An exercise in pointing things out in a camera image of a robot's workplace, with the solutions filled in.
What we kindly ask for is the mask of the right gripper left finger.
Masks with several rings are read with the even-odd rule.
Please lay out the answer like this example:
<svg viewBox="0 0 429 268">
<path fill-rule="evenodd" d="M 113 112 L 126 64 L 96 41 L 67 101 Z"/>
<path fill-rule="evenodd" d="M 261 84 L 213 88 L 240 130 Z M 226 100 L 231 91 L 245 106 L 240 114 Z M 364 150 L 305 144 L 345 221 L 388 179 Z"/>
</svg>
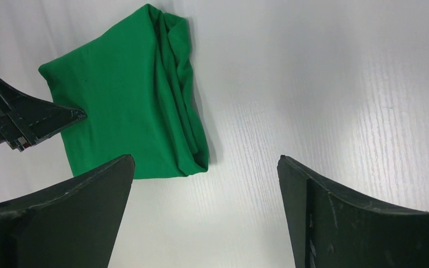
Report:
<svg viewBox="0 0 429 268">
<path fill-rule="evenodd" d="M 0 203 L 0 267 L 107 267 L 135 173 L 132 156 Z"/>
</svg>

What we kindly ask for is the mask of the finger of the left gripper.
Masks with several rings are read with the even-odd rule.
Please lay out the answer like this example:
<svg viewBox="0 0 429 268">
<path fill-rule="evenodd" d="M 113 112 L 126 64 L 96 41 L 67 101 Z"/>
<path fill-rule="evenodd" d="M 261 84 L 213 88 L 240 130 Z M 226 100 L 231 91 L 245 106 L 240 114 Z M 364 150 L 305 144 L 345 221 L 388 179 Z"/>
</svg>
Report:
<svg viewBox="0 0 429 268">
<path fill-rule="evenodd" d="M 22 152 L 86 119 L 70 108 L 27 95 L 0 78 L 0 144 Z"/>
</svg>

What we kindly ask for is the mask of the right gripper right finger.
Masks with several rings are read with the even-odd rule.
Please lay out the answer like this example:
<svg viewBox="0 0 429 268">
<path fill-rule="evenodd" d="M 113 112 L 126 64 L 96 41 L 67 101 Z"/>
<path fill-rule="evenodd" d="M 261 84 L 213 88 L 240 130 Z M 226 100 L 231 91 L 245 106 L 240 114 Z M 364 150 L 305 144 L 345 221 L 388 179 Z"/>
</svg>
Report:
<svg viewBox="0 0 429 268">
<path fill-rule="evenodd" d="M 296 267 L 429 267 L 429 212 L 370 197 L 289 156 L 277 171 Z"/>
</svg>

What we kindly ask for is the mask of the green t shirt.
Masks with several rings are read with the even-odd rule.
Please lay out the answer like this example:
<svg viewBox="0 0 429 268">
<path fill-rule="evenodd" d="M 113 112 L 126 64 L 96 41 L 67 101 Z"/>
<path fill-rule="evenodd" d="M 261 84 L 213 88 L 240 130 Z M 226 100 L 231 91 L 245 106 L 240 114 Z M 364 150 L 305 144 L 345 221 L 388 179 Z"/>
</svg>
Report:
<svg viewBox="0 0 429 268">
<path fill-rule="evenodd" d="M 136 163 L 135 179 L 208 170 L 190 52 L 187 20 L 146 4 L 39 67 L 53 101 L 87 115 L 61 133 L 73 175 L 125 154 Z"/>
</svg>

